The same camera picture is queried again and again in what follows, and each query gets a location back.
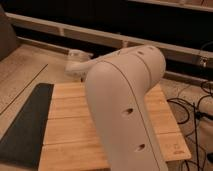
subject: floor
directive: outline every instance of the floor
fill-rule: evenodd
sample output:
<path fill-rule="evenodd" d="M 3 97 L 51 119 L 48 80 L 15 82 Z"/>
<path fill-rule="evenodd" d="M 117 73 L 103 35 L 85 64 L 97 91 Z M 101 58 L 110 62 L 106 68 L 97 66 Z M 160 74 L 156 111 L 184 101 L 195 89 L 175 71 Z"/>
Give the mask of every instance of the floor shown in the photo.
<path fill-rule="evenodd" d="M 7 60 L 0 63 L 0 138 L 15 118 L 26 98 L 40 82 L 46 83 L 62 83 L 75 82 L 79 78 L 71 78 L 64 72 L 67 55 L 33 47 L 23 44 L 19 50 L 9 56 Z M 167 79 L 160 81 L 163 92 L 167 98 L 177 97 L 184 98 L 191 103 L 197 103 L 198 99 L 205 95 L 200 87 L 188 85 L 185 83 L 175 82 Z M 185 117 L 184 111 L 177 105 L 171 104 L 171 108 L 177 120 Z M 201 110 L 213 114 L 213 99 L 208 98 L 201 104 Z M 180 125 L 184 135 L 193 130 L 193 117 L 186 124 Z M 206 152 L 213 152 L 213 122 L 202 119 L 198 127 L 198 137 L 200 145 Z M 194 144 L 190 140 L 186 140 L 189 148 L 195 156 Z M 200 152 L 200 162 L 202 164 L 204 155 Z M 169 162 L 169 170 L 179 171 L 181 162 Z M 196 170 L 195 166 L 190 165 L 190 170 Z M 17 168 L 0 164 L 0 170 L 4 171 L 27 171 L 27 168 Z M 213 164 L 206 161 L 204 171 L 213 170 Z"/>

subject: tiled floor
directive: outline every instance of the tiled floor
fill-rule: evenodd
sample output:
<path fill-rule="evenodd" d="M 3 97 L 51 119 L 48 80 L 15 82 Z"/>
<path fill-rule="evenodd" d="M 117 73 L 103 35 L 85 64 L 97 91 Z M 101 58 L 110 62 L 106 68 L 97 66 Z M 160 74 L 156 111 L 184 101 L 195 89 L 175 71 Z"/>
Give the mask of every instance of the tiled floor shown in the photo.
<path fill-rule="evenodd" d="M 17 99 L 7 108 L 7 110 L 5 110 L 1 115 L 0 115 L 0 137 L 3 136 L 4 132 L 6 131 L 6 129 L 8 128 L 8 126 L 10 125 L 10 123 L 12 122 L 12 120 L 15 118 L 16 114 L 18 113 L 19 109 L 21 108 L 21 106 L 23 105 L 24 101 L 26 100 L 26 98 L 28 97 L 28 95 L 30 94 L 30 92 L 32 91 L 32 89 L 34 88 L 34 86 L 40 82 L 46 82 L 46 83 L 62 83 L 62 82 L 72 82 L 72 81 L 78 81 L 78 78 L 71 78 L 69 76 L 67 76 L 64 73 L 64 68 L 65 68 L 65 64 L 66 64 L 66 59 L 67 56 L 65 54 L 60 54 L 60 53 L 56 53 L 53 51 L 48 51 L 48 50 L 44 50 L 44 49 L 40 49 L 37 47 L 33 47 L 33 46 L 29 46 L 29 45 L 22 45 L 20 47 L 21 49 L 19 51 L 21 51 L 19 53 L 19 58 L 20 60 L 27 60 L 28 62 L 31 61 L 32 64 L 39 64 L 39 66 L 47 66 L 42 70 L 42 72 L 26 87 L 26 89 L 23 91 L 23 93 L 21 93 Z M 22 67 L 23 68 L 23 63 L 20 63 L 20 60 L 17 61 L 17 63 L 12 63 L 10 65 L 13 66 L 14 69 L 14 73 L 10 74 L 10 79 L 12 79 L 12 77 L 17 77 L 17 75 L 15 74 L 15 70 L 17 70 L 17 68 Z M 4 74 L 7 72 L 10 72 L 10 70 L 8 71 L 9 67 L 5 67 L 5 70 L 3 70 L 2 68 L 0 69 L 1 73 L 0 73 L 0 80 L 2 77 L 2 80 L 6 80 L 7 77 L 4 76 Z M 2 93 L 2 95 L 4 95 L 5 97 L 10 97 L 7 99 L 7 102 L 5 102 L 6 104 L 9 104 L 11 102 L 11 99 L 14 98 L 15 96 L 11 96 L 11 94 L 7 93 L 4 94 L 5 89 L 10 89 L 11 91 L 17 91 L 17 87 L 19 86 L 19 91 L 22 90 L 26 84 L 23 84 L 23 81 L 26 80 L 19 80 L 18 84 L 9 84 L 8 82 L 8 86 L 4 86 L 4 90 L 1 87 L 1 84 L 3 83 L 2 81 L 0 81 L 0 93 Z M 180 82 L 175 82 L 175 81 L 170 81 L 170 80 L 166 80 L 166 79 L 162 79 L 160 82 L 163 92 L 165 94 L 165 96 L 167 98 L 172 98 L 172 97 L 177 97 L 178 92 L 181 91 L 183 88 L 187 87 L 187 84 L 184 83 L 180 83 Z M 180 97 L 184 98 L 188 101 L 190 101 L 191 103 L 193 102 L 197 102 L 198 99 L 203 96 L 205 93 L 196 86 L 190 86 L 187 89 L 185 89 L 181 94 Z M 180 109 L 180 107 L 177 107 L 175 105 L 171 105 L 172 110 L 174 112 L 174 115 L 176 116 L 177 119 L 181 119 L 182 117 L 184 117 L 184 111 Z M 213 114 L 213 99 L 208 98 L 206 100 L 203 101 L 203 103 L 201 104 L 201 110 L 211 113 Z M 191 117 L 191 120 L 184 125 L 180 125 L 182 131 L 184 134 L 189 133 L 192 129 L 193 129 L 193 120 Z M 205 148 L 205 150 L 207 152 L 213 152 L 213 122 L 207 120 L 207 119 L 203 119 L 200 122 L 200 125 L 198 127 L 198 136 L 199 136 L 199 142 L 200 145 Z M 194 145 L 192 143 L 190 143 L 190 141 L 187 140 L 187 143 L 189 144 L 190 150 L 192 151 L 193 154 L 194 153 Z M 203 161 L 203 155 L 200 155 L 200 161 Z M 179 171 L 179 165 L 180 162 L 170 162 L 168 163 L 169 168 L 171 171 Z M 4 164 L 0 164 L 0 170 L 2 171 L 27 171 L 29 169 L 25 169 L 25 168 L 17 168 L 14 166 L 7 166 Z M 206 166 L 204 171 L 211 171 L 213 170 L 213 164 L 210 164 L 208 161 L 206 162 Z"/>

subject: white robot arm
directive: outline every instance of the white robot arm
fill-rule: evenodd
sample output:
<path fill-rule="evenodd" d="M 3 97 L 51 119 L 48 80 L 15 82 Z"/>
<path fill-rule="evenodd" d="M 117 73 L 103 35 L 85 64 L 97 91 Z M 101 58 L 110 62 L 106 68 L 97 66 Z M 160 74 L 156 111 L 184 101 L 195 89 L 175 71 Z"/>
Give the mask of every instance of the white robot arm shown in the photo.
<path fill-rule="evenodd" d="M 111 170 L 167 171 L 144 103 L 164 74 L 162 53 L 139 46 L 93 62 L 86 98 Z"/>

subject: black mat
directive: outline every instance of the black mat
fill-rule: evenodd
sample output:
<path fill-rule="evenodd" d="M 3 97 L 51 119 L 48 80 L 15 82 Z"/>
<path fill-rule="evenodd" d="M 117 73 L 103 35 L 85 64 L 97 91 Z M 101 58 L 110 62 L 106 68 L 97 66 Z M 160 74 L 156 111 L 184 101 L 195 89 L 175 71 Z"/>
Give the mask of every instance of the black mat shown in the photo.
<path fill-rule="evenodd" d="M 38 168 L 53 91 L 52 84 L 38 84 L 0 141 L 0 161 Z"/>

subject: metal frame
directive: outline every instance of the metal frame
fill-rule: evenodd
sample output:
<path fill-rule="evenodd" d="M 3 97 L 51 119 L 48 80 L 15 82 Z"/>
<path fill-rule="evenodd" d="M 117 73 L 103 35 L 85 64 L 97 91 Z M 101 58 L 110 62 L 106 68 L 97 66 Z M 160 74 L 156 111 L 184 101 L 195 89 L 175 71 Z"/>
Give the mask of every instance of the metal frame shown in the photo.
<path fill-rule="evenodd" d="M 127 1 L 139 2 L 139 3 L 148 3 L 148 4 L 156 4 L 156 5 L 177 7 L 177 8 L 185 8 L 185 9 L 198 10 L 198 11 L 213 12 L 213 8 L 212 7 L 187 4 L 188 0 L 179 0 L 179 3 L 159 1 L 159 0 L 127 0 Z"/>
<path fill-rule="evenodd" d="M 190 54 L 197 57 L 198 54 L 207 58 L 213 58 L 213 52 L 202 51 L 199 49 L 187 48 L 183 46 L 176 46 L 146 39 L 119 35 L 94 29 L 88 29 L 68 24 L 62 24 L 43 19 L 26 17 L 22 15 L 6 13 L 10 18 L 11 23 L 17 27 L 36 30 L 53 35 L 63 36 L 76 40 L 96 43 L 114 48 L 122 48 L 132 45 L 149 44 L 156 46 L 162 50 L 170 50 L 177 53 Z"/>

